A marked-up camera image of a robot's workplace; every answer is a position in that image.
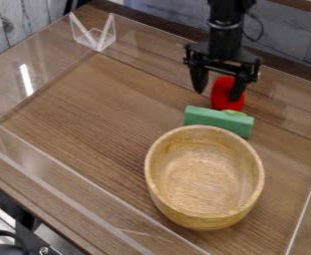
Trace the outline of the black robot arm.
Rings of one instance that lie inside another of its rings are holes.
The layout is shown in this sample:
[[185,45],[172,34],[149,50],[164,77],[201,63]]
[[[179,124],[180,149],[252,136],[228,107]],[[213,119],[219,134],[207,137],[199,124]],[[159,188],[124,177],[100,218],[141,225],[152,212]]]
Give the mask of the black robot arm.
[[207,86],[208,72],[235,79],[228,99],[235,102],[250,83],[259,78],[262,59],[241,46],[243,20],[256,0],[207,0],[208,39],[184,45],[183,63],[188,67],[193,90]]

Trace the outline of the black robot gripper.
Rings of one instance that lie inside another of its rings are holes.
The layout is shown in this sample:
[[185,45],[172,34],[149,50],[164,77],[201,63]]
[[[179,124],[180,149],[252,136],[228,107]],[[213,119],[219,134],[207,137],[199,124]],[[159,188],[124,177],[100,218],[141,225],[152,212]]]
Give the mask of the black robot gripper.
[[184,45],[184,63],[189,68],[193,90],[201,94],[208,71],[235,76],[229,100],[236,102],[247,85],[258,80],[260,58],[241,47],[241,29],[209,29],[208,39]]

